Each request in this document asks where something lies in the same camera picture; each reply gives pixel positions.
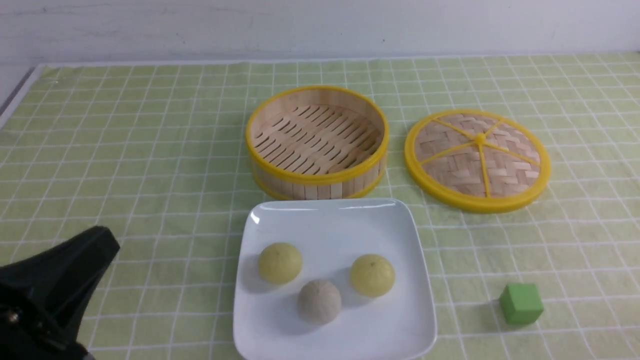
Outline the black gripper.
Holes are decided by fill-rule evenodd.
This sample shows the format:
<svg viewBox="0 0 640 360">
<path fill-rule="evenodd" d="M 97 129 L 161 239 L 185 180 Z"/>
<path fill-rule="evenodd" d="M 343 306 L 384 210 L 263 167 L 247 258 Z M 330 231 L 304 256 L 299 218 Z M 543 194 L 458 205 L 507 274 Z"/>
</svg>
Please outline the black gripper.
<svg viewBox="0 0 640 360">
<path fill-rule="evenodd" d="M 53 248 L 3 265 L 1 358 L 93 360 L 78 342 L 80 323 L 120 248 L 109 228 L 95 225 Z"/>
</svg>

